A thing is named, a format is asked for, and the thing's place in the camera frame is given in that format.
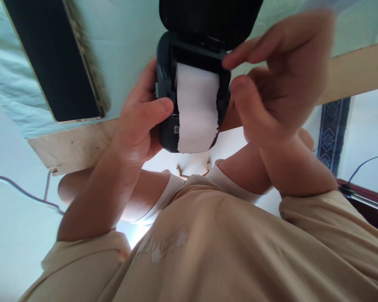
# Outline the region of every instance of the phone screen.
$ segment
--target phone screen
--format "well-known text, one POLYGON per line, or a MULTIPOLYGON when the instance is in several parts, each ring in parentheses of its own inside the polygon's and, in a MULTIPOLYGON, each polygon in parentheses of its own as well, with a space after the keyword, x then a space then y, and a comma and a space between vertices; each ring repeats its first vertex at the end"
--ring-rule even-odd
POLYGON ((3 0, 57 122, 103 117, 62 0, 3 0))

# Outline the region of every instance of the cloth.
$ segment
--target cloth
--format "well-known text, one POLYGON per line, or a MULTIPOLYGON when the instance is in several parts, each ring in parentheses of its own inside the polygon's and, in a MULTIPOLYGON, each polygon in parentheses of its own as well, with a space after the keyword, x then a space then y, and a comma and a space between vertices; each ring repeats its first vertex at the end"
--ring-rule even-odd
POLYGON ((116 231, 55 243, 21 301, 378 301, 378 230, 340 192, 280 219, 199 177, 127 258, 116 231))
MULTIPOLYGON (((231 179, 229 179, 220 170, 220 168, 217 165, 214 165, 214 167, 209 171, 209 173, 207 173, 206 178, 211 181, 209 185, 214 185, 214 186, 216 185, 225 193, 235 196, 247 202, 256 203, 258 198, 261 196, 258 194, 254 194, 250 191, 247 191, 241 188, 240 186, 238 186, 231 179)), ((196 181, 199 181, 201 184, 202 183, 204 184, 205 182, 204 178, 200 177, 199 175, 192 175, 189 179, 190 179, 190 182, 188 183, 192 183, 192 184, 196 184, 196 181)), ((180 189, 185 183, 186 181, 183 180, 182 178, 175 176, 173 174, 170 174, 168 184, 165 187, 165 190, 161 194, 158 201, 148 211, 146 215, 144 215, 138 221, 134 222, 134 224, 140 224, 140 225, 153 224, 158 214, 171 203, 175 195, 180 191, 180 189)))

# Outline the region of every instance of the cable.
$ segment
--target cable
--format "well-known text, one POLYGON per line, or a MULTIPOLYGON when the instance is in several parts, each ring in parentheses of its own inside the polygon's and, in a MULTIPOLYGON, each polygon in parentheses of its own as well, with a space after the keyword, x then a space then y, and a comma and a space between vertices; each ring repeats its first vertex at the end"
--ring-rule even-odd
POLYGON ((373 159, 376 159, 378 158, 378 156, 376 157, 373 157, 373 158, 370 158, 369 160, 366 160, 365 162, 363 162, 361 165, 358 166, 358 168, 354 171, 353 175, 350 177, 350 180, 349 182, 347 183, 348 186, 350 186, 350 183, 352 182, 352 179, 353 177, 355 176, 355 174, 358 172, 358 170, 366 163, 368 163, 369 161, 373 160, 373 159))
POLYGON ((48 192, 48 189, 49 189, 49 180, 50 180, 50 172, 48 174, 48 177, 47 177, 47 181, 46 181, 46 189, 45 189, 45 196, 44 196, 44 199, 40 199, 36 196, 33 196, 32 194, 29 194, 27 191, 25 191, 23 188, 21 188, 18 184, 16 184, 14 181, 12 181, 11 179, 7 178, 7 177, 4 177, 4 176, 0 176, 0 180, 3 181, 3 182, 6 182, 10 185, 12 185, 14 188, 16 188, 19 192, 21 192, 22 194, 24 194, 25 196, 33 199, 33 200, 36 200, 40 203, 44 203, 45 205, 51 207, 51 208, 54 208, 59 214, 61 215, 64 215, 64 212, 62 210, 60 210, 59 206, 54 204, 54 203, 51 203, 49 201, 46 201, 46 197, 47 197, 47 192, 48 192))

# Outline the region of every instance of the paper roll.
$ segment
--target paper roll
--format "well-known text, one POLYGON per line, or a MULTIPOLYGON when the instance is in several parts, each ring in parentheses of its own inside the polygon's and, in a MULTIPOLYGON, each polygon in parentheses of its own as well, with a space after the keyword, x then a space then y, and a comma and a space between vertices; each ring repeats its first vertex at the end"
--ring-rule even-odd
POLYGON ((199 153, 210 149, 218 132, 218 74, 177 64, 176 97, 179 109, 178 151, 199 153))

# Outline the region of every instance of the gold phone frame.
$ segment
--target gold phone frame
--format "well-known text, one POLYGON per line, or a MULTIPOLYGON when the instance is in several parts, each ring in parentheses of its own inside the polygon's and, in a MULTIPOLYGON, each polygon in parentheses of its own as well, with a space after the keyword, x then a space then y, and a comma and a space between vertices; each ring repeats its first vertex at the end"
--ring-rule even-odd
POLYGON ((103 105, 103 101, 100 97, 100 94, 98 92, 98 87, 97 87, 97 84, 96 84, 96 81, 95 81, 95 78, 94 78, 94 73, 91 69, 91 65, 89 64, 88 56, 86 54, 87 51, 84 47, 85 43, 83 41, 83 37, 82 37, 81 31, 80 31, 80 28, 79 28, 79 25, 78 25, 78 22, 77 22, 75 7, 72 4, 71 0, 59 0, 59 1, 62 1, 62 3, 63 3, 64 9, 66 11, 68 22, 70 24, 71 31, 73 32, 74 40, 76 41, 77 48, 79 49, 80 57, 81 57, 81 60, 83 62, 83 65, 84 65, 85 72, 87 73, 88 81, 89 81, 89 84, 91 86, 92 93, 94 94, 94 98, 95 98, 95 102, 97 104, 98 111, 100 113, 100 115, 98 117, 90 117, 90 118, 76 119, 76 120, 62 121, 62 122, 59 122, 58 120, 56 120, 56 118, 55 118, 55 116, 52 112, 52 108, 50 108, 50 105, 47 102, 47 99, 46 99, 45 93, 43 92, 41 84, 39 83, 39 80, 37 78, 35 70, 32 67, 31 61, 29 60, 28 55, 27 55, 27 53, 24 49, 24 46, 22 44, 22 41, 21 41, 21 39, 18 35, 17 29, 14 26, 13 20, 11 19, 11 16, 10 16, 8 10, 7 10, 7 7, 4 3, 4 0, 1 0, 1 3, 4 7, 4 10, 5 10, 7 16, 8 16, 8 19, 10 20, 11 26, 13 27, 13 30, 14 30, 16 36, 17 36, 17 39, 20 42, 21 49, 24 52, 24 55, 25 55, 25 57, 26 57, 26 59, 29 63, 29 66, 31 67, 32 73, 34 74, 35 80, 38 83, 39 89, 41 90, 42 96, 45 99, 46 105, 49 108, 50 114, 52 115, 54 121, 59 123, 59 124, 67 124, 67 123, 72 123, 72 122, 84 122, 84 121, 89 121, 89 120, 102 119, 102 118, 105 117, 104 105, 103 105))

